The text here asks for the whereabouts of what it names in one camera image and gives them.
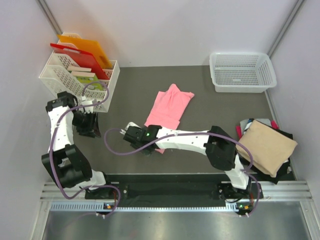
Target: gray table surface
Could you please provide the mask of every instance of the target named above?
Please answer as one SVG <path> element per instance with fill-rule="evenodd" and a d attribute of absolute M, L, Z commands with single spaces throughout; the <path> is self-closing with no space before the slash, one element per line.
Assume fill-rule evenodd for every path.
<path fill-rule="evenodd" d="M 203 131 L 216 125 L 237 140 L 235 127 L 241 120 L 272 119 L 264 93 L 216 92 L 209 66 L 129 67 L 120 70 L 109 112 L 99 115 L 101 133 L 110 128 L 124 128 L 128 122 L 142 127 L 158 91 L 165 92 L 171 84 L 195 94 L 180 119 L 180 130 Z M 132 151 L 122 138 L 123 135 L 114 132 L 107 140 L 116 151 Z M 74 142 L 88 158 L 92 169 L 108 174 L 221 172 L 210 165 L 206 156 L 196 152 L 167 149 L 164 154 L 155 152 L 151 156 L 141 153 L 117 156 L 108 151 L 102 138 L 92 139 L 75 133 Z"/>

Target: white wire basket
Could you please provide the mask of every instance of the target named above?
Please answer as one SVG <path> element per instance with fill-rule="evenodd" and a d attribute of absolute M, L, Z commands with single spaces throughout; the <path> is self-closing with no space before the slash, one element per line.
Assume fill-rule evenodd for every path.
<path fill-rule="evenodd" d="M 210 73 L 218 93 L 262 93 L 277 85 L 265 53 L 212 53 Z"/>
<path fill-rule="evenodd" d="M 75 33 L 64 33 L 64 35 L 79 37 L 79 35 Z M 110 79 L 99 80 L 101 83 L 107 85 L 109 97 L 107 101 L 94 107 L 95 112 L 108 112 L 116 88 L 120 68 L 116 60 L 110 60 L 110 62 L 112 64 L 112 69 L 103 70 Z M 58 93 L 67 91 L 68 93 L 75 95 L 80 101 L 84 85 L 67 71 L 70 65 L 79 67 L 79 65 L 70 56 L 53 52 L 39 78 L 55 97 L 57 97 Z M 96 99 L 97 101 L 103 100 L 106 94 L 106 90 L 86 89 L 84 92 L 84 95 L 87 98 Z"/>

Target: red cutting board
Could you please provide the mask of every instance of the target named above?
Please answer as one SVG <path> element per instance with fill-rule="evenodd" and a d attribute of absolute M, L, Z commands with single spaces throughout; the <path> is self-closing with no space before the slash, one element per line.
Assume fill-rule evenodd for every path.
<path fill-rule="evenodd" d="M 95 57 L 87 51 L 63 46 L 55 43 L 50 43 L 50 46 L 58 54 L 67 54 L 71 57 L 80 67 L 91 68 L 91 72 L 95 73 L 98 79 L 109 80 L 109 77 L 102 70 Z"/>

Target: pink clothing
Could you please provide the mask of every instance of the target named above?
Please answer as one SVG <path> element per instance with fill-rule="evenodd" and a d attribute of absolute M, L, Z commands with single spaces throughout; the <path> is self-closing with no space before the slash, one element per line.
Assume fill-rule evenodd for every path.
<path fill-rule="evenodd" d="M 180 91 L 177 85 L 171 84 L 168 91 L 158 92 L 144 125 L 147 127 L 149 125 L 161 125 L 176 130 L 182 114 L 194 96 L 192 92 Z M 165 150 L 158 149 L 157 151 L 163 154 Z"/>

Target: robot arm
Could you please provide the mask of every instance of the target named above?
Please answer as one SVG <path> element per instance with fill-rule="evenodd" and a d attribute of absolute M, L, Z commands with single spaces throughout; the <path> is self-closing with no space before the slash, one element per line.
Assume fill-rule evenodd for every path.
<path fill-rule="evenodd" d="M 75 96 L 65 91 L 59 93 L 57 99 L 47 103 L 46 111 L 51 121 L 51 137 L 57 127 L 58 119 L 78 104 L 78 102 L 75 103 L 76 100 Z M 83 105 L 92 103 L 92 100 L 83 97 Z M 79 110 L 69 111 L 58 126 L 53 146 L 53 163 L 63 188 L 101 186 L 110 183 L 103 172 L 91 169 L 89 161 L 77 148 L 73 140 L 73 126 L 82 136 L 92 138 L 101 136 L 98 114 L 93 113 L 93 110 L 93 107 L 83 107 Z M 214 168 L 224 171 L 234 188 L 245 190 L 249 184 L 249 177 L 242 171 L 244 167 L 240 163 L 238 154 L 236 154 L 236 147 L 228 140 L 209 135 L 192 135 L 192 132 L 189 131 L 173 130 L 157 125 L 140 128 L 132 122 L 128 124 L 125 130 L 123 139 L 130 142 L 135 149 L 159 139 L 156 143 L 143 149 L 141 152 L 144 154 L 149 155 L 155 149 L 180 149 L 197 152 L 207 156 Z M 203 133 L 208 132 L 229 137 L 218 126 L 203 131 Z M 172 134 L 175 136 L 163 139 L 163 137 Z M 54 180 L 49 154 L 44 154 L 41 159 L 44 167 Z M 88 198 L 94 199 L 104 198 L 110 194 L 110 189 L 107 188 L 95 189 L 91 187 L 89 191 L 94 194 L 88 196 Z"/>
<path fill-rule="evenodd" d="M 133 122 L 130 122 L 125 130 L 123 139 L 130 142 L 135 149 L 159 139 L 156 143 L 142 150 L 146 155 L 151 154 L 155 149 L 180 149 L 197 152 L 207 156 L 214 168 L 224 171 L 234 188 L 245 190 L 249 184 L 249 177 L 242 171 L 244 167 L 240 163 L 236 146 L 232 142 L 209 135 L 179 136 L 180 134 L 192 134 L 193 132 L 173 130 L 158 125 L 140 128 Z M 214 133 L 229 137 L 218 126 L 212 126 L 211 130 L 201 133 Z M 168 135 L 175 136 L 162 139 Z"/>
<path fill-rule="evenodd" d="M 65 91 L 58 93 L 57 99 L 47 103 L 45 109 L 51 121 L 51 138 L 57 127 L 58 119 L 70 108 L 75 107 L 75 102 L 77 102 L 76 97 Z M 85 97 L 82 98 L 83 105 L 90 105 L 92 103 L 92 100 L 88 100 Z M 105 174 L 101 171 L 92 170 L 87 158 L 74 144 L 73 126 L 76 127 L 76 131 L 82 136 L 101 137 L 98 126 L 98 115 L 93 113 L 94 108 L 84 107 L 80 109 L 69 111 L 62 119 L 58 125 L 53 145 L 53 162 L 63 188 L 101 186 L 107 183 Z M 41 160 L 51 178 L 55 180 L 50 165 L 49 154 L 42 155 Z M 95 189 L 94 187 L 90 188 L 93 194 L 96 194 Z M 106 189 L 97 189 L 96 191 L 100 191 L 99 195 L 105 196 L 106 194 L 106 192 L 103 192 Z"/>

